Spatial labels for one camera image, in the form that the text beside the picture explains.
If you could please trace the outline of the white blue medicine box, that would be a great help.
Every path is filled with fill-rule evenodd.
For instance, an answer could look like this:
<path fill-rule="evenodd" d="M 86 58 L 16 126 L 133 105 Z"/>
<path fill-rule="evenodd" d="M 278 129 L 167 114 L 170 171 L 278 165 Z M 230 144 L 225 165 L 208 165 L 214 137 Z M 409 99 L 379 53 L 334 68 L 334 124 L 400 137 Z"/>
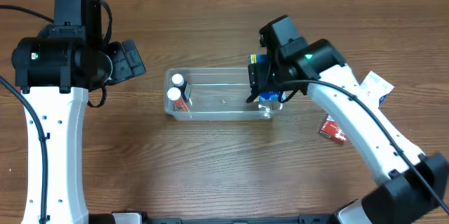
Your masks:
<path fill-rule="evenodd" d="M 376 107 L 380 107 L 394 89 L 394 85 L 373 71 L 367 74 L 360 87 L 366 99 Z"/>

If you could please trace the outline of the orange bottle white cap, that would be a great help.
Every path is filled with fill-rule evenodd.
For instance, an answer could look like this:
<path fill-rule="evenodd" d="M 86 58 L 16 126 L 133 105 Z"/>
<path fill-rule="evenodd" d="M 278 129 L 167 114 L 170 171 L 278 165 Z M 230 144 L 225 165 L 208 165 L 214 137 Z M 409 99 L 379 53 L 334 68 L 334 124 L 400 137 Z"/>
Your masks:
<path fill-rule="evenodd" d="M 177 87 L 169 88 L 167 91 L 167 98 L 173 102 L 174 110 L 176 112 L 188 112 L 186 102 L 182 97 L 181 90 Z"/>

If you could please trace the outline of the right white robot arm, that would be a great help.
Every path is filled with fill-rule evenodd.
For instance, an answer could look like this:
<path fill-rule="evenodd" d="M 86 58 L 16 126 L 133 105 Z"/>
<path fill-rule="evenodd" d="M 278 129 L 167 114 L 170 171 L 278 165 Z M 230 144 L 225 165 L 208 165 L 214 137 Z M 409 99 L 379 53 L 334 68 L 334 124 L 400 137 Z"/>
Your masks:
<path fill-rule="evenodd" d="M 349 136 L 378 187 L 330 216 L 330 223 L 413 223 L 444 203 L 448 161 L 431 157 L 400 133 L 361 94 L 351 68 L 333 45 L 321 39 L 262 41 L 267 61 L 248 66 L 251 102 L 268 91 L 301 91 L 325 110 Z"/>

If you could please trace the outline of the blue yellow VapoDrops box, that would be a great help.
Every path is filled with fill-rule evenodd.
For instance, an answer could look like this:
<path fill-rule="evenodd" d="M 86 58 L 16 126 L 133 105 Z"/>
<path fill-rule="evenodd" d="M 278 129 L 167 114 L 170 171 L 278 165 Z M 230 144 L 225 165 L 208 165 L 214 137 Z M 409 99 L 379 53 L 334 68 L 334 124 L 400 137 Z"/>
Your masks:
<path fill-rule="evenodd" d="M 280 91 L 261 91 L 274 80 L 274 73 L 267 55 L 251 54 L 248 56 L 248 62 L 250 96 L 246 100 L 247 103 L 277 101 L 279 98 L 286 97 L 286 94 Z"/>

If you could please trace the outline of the black bottle white cap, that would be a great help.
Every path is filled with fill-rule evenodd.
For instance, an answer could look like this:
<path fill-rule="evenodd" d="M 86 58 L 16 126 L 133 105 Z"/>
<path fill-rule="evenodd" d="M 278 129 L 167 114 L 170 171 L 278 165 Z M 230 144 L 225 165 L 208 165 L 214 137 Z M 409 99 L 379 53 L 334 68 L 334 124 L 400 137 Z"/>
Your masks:
<path fill-rule="evenodd" d="M 172 84 L 181 91 L 181 96 L 185 102 L 190 101 L 191 89 L 187 80 L 179 73 L 171 77 Z"/>

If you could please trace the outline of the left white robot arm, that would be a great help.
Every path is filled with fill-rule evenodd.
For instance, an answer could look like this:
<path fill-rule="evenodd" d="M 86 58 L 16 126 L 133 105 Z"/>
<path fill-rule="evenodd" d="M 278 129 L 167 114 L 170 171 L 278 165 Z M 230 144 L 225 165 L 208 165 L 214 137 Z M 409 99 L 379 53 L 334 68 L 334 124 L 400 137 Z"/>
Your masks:
<path fill-rule="evenodd" d="M 146 223 L 142 211 L 92 214 L 83 193 L 83 119 L 89 94 L 145 73 L 131 40 L 102 28 L 103 0 L 55 0 L 54 17 L 12 54 L 28 138 L 24 223 Z"/>

